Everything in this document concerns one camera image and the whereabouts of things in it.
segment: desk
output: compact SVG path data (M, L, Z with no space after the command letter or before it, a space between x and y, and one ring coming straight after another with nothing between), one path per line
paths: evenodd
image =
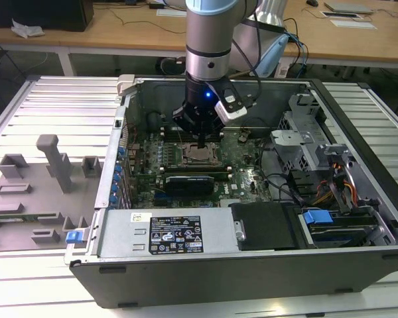
M362 3L370 9L385 9L398 12L398 2L377 0L342 0L342 2ZM377 30L340 28L330 19L317 19L307 11L323 17L320 11L329 11L320 0L317 8L304 5L303 1L289 1L285 10L285 19L292 17L298 23L299 37L309 50L309 64L340 66L361 66L377 68L398 68L398 18L385 11L374 13L370 18ZM292 21L287 21L287 28L295 32ZM281 59L281 75L292 63L292 55L298 52L294 44L288 44Z
M360 2L371 9L398 12L398 2L378 0L342 0ZM398 18L384 11L371 16L377 30L339 28L329 19L317 19L314 14L325 11L323 1L312 8L303 0L289 0L285 18L297 20L300 39L310 49L309 64L398 68ZM138 9L112 9L127 21L149 21L176 32L185 31L185 18L158 17L148 7ZM292 21L288 29L294 32ZM36 38L18 37L10 29L0 29L0 44L6 50L53 52L59 55L66 76L75 75L70 54L110 54L126 56L183 56L185 34L173 34L149 23L121 25L115 15L106 9L95 9L93 21L85 32L45 30L46 35ZM285 77L286 70L297 55L294 44L286 47L277 75Z

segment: laptop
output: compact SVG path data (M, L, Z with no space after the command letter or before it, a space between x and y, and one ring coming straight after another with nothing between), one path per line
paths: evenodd
M333 12L362 13L364 15L370 15L373 13L373 11L365 5L356 5L353 3L327 1L324 2L324 5Z

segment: warning label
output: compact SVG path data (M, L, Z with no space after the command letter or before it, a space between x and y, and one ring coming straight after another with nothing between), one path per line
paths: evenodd
M149 252L203 253L200 217L151 217Z

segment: blue latch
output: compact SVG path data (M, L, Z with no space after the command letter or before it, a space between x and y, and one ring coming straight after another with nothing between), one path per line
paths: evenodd
M307 224L333 223L333 219L328 210L308 210L302 215Z
M82 231L70 231L66 234L67 244L82 243Z

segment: motherboard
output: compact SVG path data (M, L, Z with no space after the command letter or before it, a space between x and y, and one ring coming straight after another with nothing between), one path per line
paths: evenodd
M177 128L139 132L128 142L128 174L135 209L227 207L271 201L258 169L261 139L228 130L211 136L204 148Z

